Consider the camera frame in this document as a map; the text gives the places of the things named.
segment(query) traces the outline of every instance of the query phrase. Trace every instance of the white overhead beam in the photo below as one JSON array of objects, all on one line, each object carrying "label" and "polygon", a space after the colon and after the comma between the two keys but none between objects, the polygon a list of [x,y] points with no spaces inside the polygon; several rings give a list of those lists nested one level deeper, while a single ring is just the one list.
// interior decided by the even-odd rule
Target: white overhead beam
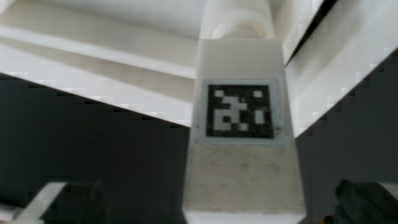
[{"label": "white overhead beam", "polygon": [[344,0],[287,64],[294,136],[398,48],[398,1]]},{"label": "white overhead beam", "polygon": [[184,125],[193,80],[0,38],[0,72]]},{"label": "white overhead beam", "polygon": [[0,16],[0,36],[193,78],[197,41],[37,1]]}]

